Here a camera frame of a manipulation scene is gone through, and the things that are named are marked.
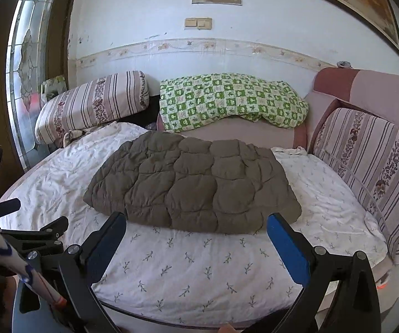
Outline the beige wall switch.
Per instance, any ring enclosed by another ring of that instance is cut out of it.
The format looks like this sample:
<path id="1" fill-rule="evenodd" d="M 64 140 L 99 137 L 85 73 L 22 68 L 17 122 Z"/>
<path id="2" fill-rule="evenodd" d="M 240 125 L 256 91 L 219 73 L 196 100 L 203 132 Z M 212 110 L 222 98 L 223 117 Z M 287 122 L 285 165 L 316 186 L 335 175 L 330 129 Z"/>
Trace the beige wall switch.
<path id="1" fill-rule="evenodd" d="M 213 20 L 207 18 L 191 17 L 186 18 L 184 21 L 185 29 L 198 29 L 198 30 L 211 30 L 213 26 Z"/>

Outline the grey quilted hooded jacket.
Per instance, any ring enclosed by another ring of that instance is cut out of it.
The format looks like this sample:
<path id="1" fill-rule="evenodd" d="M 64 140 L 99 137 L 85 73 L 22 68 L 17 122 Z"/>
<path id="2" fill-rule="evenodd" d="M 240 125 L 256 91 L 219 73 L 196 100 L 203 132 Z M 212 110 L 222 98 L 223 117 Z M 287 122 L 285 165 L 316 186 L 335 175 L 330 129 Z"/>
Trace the grey quilted hooded jacket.
<path id="1" fill-rule="evenodd" d="M 83 200 L 99 213 L 180 231 L 249 234 L 270 214 L 302 213 L 282 165 L 267 148 L 148 131 L 99 168 Z"/>

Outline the striped floral pillow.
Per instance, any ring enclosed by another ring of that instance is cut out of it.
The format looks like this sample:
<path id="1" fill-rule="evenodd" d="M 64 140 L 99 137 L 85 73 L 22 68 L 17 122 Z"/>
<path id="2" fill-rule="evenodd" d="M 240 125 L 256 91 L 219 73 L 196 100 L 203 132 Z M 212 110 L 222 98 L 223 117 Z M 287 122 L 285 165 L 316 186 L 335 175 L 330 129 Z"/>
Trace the striped floral pillow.
<path id="1" fill-rule="evenodd" d="M 52 144 L 65 133 L 83 130 L 140 113 L 149 105 L 142 71 L 125 71 L 92 80 L 49 100 L 37 118 L 38 144 Z"/>

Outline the striped floral back cushion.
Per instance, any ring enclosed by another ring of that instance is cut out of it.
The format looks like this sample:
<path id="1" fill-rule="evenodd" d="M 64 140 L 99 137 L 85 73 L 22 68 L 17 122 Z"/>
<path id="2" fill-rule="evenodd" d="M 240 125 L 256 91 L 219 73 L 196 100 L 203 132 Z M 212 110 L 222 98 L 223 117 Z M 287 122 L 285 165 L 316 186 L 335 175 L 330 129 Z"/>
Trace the striped floral back cushion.
<path id="1" fill-rule="evenodd" d="M 313 153 L 349 186 L 377 220 L 388 254 L 399 264 L 399 126 L 339 107 L 321 126 Z"/>

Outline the green checkered blanket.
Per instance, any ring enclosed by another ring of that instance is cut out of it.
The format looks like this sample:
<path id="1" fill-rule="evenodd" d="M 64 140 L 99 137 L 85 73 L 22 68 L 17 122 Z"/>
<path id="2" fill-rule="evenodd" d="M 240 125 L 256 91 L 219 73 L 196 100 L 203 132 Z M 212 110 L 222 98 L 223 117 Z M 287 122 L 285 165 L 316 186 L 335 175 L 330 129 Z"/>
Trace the green checkered blanket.
<path id="1" fill-rule="evenodd" d="M 227 117 L 296 128 L 308 112 L 308 102 L 281 80 L 220 73 L 167 79 L 160 84 L 159 114 L 168 132 L 190 131 Z"/>

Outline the small floral cushion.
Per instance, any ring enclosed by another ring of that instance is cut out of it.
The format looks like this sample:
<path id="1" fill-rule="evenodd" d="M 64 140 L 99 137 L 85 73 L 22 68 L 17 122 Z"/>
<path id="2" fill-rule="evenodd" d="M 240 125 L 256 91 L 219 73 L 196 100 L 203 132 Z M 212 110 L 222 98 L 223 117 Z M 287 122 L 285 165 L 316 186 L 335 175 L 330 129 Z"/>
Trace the small floral cushion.
<path id="1" fill-rule="evenodd" d="M 45 80 L 41 84 L 41 103 L 45 105 L 49 100 L 54 99 L 66 90 L 67 84 L 64 75 Z"/>

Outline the white floral bed sheet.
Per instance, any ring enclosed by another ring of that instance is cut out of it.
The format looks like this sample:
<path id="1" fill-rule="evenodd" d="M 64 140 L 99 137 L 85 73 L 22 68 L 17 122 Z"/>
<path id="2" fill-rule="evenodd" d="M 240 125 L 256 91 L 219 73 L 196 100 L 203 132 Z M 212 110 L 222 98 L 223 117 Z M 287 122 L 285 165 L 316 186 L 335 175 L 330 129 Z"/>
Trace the white floral bed sheet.
<path id="1" fill-rule="evenodd" d="M 121 143 L 142 133 L 137 125 L 111 123 L 53 153 L 6 193 L 22 206 L 0 218 L 0 227 L 37 230 L 67 216 L 63 243 L 82 243 L 105 221 L 83 201 L 92 176 Z M 302 148 L 274 154 L 303 208 L 296 231 L 333 254 L 361 250 L 377 271 L 392 266 L 378 223 L 328 165 Z M 122 311 L 187 326 L 260 319 L 289 307 L 301 290 L 264 231 L 201 234 L 134 223 L 93 289 Z"/>

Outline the pink sofa bed frame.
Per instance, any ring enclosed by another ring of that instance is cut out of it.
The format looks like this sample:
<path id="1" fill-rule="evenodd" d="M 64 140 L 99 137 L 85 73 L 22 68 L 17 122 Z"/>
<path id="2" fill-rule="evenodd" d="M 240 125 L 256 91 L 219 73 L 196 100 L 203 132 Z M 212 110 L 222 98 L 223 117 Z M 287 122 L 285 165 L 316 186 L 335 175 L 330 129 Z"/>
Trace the pink sofa bed frame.
<path id="1" fill-rule="evenodd" d="M 175 133 L 206 141 L 238 139 L 258 147 L 308 149 L 323 122 L 339 107 L 360 110 L 399 125 L 399 75 L 326 68 L 318 72 L 303 99 L 308 102 L 309 112 L 304 123 L 296 128 L 279 128 L 265 120 L 251 122 L 240 117 L 227 117 L 210 125 Z M 166 131 L 160 114 L 157 128 Z"/>

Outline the stained glass door panel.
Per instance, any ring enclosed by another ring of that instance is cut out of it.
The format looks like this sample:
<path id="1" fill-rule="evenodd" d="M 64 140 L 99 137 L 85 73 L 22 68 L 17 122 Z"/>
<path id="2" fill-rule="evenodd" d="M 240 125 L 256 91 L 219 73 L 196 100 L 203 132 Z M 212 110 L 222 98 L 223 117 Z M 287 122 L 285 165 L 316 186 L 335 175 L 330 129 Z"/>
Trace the stained glass door panel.
<path id="1" fill-rule="evenodd" d="M 34 128 L 45 81 L 46 37 L 53 0 L 18 0 L 10 27 L 5 68 L 7 111 L 22 169 L 28 171 L 49 154 Z"/>

